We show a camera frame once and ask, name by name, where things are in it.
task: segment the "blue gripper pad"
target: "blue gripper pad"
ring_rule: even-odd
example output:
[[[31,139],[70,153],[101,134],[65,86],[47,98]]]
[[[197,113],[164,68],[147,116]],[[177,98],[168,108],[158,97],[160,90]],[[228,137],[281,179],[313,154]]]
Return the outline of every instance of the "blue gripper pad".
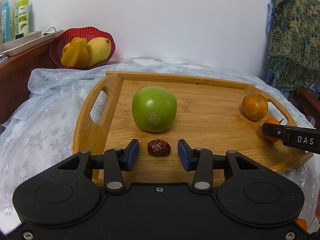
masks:
[[[139,153],[139,141],[135,140],[133,145],[131,143],[129,144],[129,152],[128,152],[128,160],[126,162],[127,164],[127,170],[132,171],[134,164],[136,163],[138,153]]]
[[[190,160],[189,160],[189,156],[188,156],[188,151],[187,149],[184,147],[183,143],[179,140],[178,141],[178,155],[181,161],[181,164],[184,168],[185,171],[189,171],[190,170]]]

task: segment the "patterned shawl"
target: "patterned shawl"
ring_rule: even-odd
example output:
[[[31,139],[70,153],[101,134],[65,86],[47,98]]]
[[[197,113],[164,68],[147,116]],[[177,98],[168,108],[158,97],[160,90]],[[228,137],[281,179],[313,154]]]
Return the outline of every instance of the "patterned shawl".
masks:
[[[272,0],[274,14],[264,69],[276,85],[298,90],[320,83],[319,0]]]

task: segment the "wooden tray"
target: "wooden tray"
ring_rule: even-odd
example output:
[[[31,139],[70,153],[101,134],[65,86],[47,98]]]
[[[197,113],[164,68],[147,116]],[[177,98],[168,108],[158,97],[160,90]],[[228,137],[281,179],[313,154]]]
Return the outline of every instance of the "wooden tray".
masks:
[[[288,111],[273,97],[253,84],[220,79],[160,73],[109,72],[89,93],[76,124],[73,152],[90,150],[92,155],[103,154],[115,147],[125,148],[131,139],[139,140],[139,156],[133,171],[123,172],[126,183],[131,182],[191,182],[194,172],[184,171],[177,152],[177,142],[183,138],[192,147],[203,147],[214,154],[224,155],[237,150],[258,163],[277,172],[300,165],[312,153],[285,147],[281,141],[271,144],[263,138],[261,126],[270,113],[259,121],[247,119],[241,110],[246,94],[257,92],[286,117],[288,125],[297,126]],[[172,127],[149,133],[137,127],[132,117],[132,98],[146,86],[160,86],[177,98],[178,109]],[[100,93],[108,102],[96,124],[90,111]],[[162,139],[171,145],[168,157],[153,157],[147,144]],[[223,171],[214,171],[214,185],[224,181]],[[94,171],[93,180],[100,184],[103,171]]]

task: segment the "wrinkled dark red fruit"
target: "wrinkled dark red fruit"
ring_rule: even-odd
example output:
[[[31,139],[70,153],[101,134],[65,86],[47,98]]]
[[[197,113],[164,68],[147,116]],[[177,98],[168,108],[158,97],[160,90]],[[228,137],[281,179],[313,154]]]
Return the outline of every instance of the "wrinkled dark red fruit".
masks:
[[[148,143],[148,153],[154,157],[166,157],[170,154],[170,144],[163,140],[152,140]]]

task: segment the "red glass fruit bowl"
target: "red glass fruit bowl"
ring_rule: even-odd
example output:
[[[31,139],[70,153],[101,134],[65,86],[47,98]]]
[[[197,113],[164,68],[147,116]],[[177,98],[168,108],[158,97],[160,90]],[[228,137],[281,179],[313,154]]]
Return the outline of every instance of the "red glass fruit bowl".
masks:
[[[75,67],[63,66],[60,61],[62,57],[63,47],[69,42],[71,42],[72,39],[75,37],[86,38],[87,42],[97,37],[107,38],[111,42],[111,51],[110,51],[109,57],[106,60],[103,60],[87,68],[75,68]],[[84,28],[68,29],[63,34],[56,37],[51,42],[49,54],[52,61],[57,65],[58,68],[88,70],[88,69],[104,66],[111,59],[113,53],[115,52],[115,49],[116,49],[116,45],[110,33],[100,31],[95,27],[84,27]]]

